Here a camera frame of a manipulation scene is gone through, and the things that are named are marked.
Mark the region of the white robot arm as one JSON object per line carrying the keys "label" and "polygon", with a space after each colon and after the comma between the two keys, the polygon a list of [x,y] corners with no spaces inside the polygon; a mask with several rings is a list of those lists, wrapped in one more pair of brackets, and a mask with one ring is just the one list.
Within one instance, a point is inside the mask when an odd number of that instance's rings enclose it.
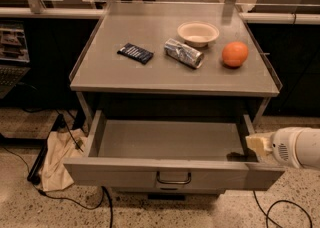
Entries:
{"label": "white robot arm", "polygon": [[272,154],[276,161],[297,169],[320,170],[320,129],[286,127],[246,137],[246,144],[259,156]]}

